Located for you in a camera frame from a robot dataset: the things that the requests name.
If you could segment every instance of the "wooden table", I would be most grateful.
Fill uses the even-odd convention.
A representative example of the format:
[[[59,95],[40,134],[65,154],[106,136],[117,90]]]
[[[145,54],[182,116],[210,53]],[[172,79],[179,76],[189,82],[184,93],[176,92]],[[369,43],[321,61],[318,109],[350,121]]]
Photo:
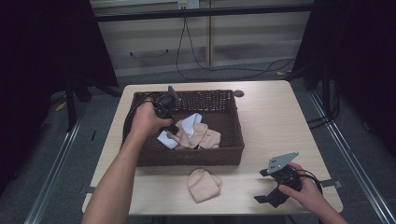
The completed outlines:
[[[174,84],[176,91],[241,90],[236,98],[245,149],[239,166],[205,166],[223,181],[220,196],[196,203],[187,179],[198,166],[138,167],[134,182],[130,215],[285,215],[306,213],[298,202],[288,199],[278,208],[259,204],[253,198],[268,195],[276,182],[262,177],[261,169],[270,158],[298,151],[293,161],[312,172],[319,180],[329,179],[329,172],[306,124],[304,115],[289,82],[210,82]],[[91,186],[96,187],[120,149],[124,119],[134,92],[166,91],[167,84],[127,86],[120,99],[115,118],[97,164]],[[338,211],[343,205],[335,187],[323,190],[325,198]],[[83,211],[91,198],[87,194]]]

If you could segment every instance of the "wall socket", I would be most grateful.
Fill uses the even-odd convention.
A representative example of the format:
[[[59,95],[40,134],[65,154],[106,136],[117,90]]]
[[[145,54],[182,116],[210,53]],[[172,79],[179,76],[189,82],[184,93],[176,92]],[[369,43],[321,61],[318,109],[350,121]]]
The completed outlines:
[[[196,9],[199,8],[199,0],[177,0],[178,9]]]
[[[189,0],[189,9],[199,8],[199,0]]]
[[[177,0],[177,8],[178,9],[187,9],[189,7],[188,0]]]

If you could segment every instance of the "right hand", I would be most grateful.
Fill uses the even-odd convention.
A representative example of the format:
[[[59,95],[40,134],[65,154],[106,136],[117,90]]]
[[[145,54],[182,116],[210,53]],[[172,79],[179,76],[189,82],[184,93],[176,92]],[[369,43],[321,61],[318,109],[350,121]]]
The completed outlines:
[[[151,99],[148,98],[145,103],[136,109],[131,131],[140,132],[142,136],[148,136],[157,133],[161,127],[168,127],[172,124],[172,119],[160,119],[154,111]]]
[[[297,171],[303,170],[303,167],[301,167],[299,164],[296,164],[294,162],[290,162],[289,166],[291,166],[292,168],[294,168]],[[305,175],[304,171],[298,171],[298,173],[300,175]],[[297,191],[297,190],[292,189],[286,185],[280,185],[278,187],[278,189],[282,193],[297,200],[306,210],[308,210],[314,214],[318,214],[320,212],[320,210],[323,210],[330,206],[330,204],[326,201],[326,199],[320,193],[317,185],[314,183],[314,181],[312,179],[310,179],[308,177],[301,177],[301,182],[303,185],[303,188],[301,189],[301,191]]]

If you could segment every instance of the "forearm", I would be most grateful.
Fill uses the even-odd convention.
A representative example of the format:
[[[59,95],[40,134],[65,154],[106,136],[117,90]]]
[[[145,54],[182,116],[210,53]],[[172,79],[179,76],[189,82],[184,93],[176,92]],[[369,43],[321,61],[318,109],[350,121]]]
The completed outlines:
[[[98,184],[82,223],[125,223],[134,189],[134,171],[146,137],[130,132]]]
[[[323,224],[347,224],[341,215],[335,211],[329,204],[320,208],[314,214],[322,221]]]

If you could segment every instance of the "beige cloth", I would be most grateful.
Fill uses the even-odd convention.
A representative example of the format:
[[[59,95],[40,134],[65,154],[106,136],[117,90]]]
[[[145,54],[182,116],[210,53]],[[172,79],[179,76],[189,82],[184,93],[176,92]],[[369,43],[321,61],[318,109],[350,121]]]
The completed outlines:
[[[202,148],[219,148],[220,138],[221,133],[209,129],[199,143],[199,146]]]
[[[175,124],[179,131],[177,134],[172,134],[168,132],[166,136],[170,139],[173,139],[178,142],[178,146],[175,147],[175,150],[184,149],[184,148],[196,148],[198,145],[201,148],[219,148],[219,142],[221,138],[221,134],[209,130],[207,124],[203,123],[194,123],[192,128],[194,129],[194,134],[191,138],[184,131],[181,120]]]
[[[197,203],[219,196],[222,181],[204,169],[197,169],[190,175],[187,185]]]

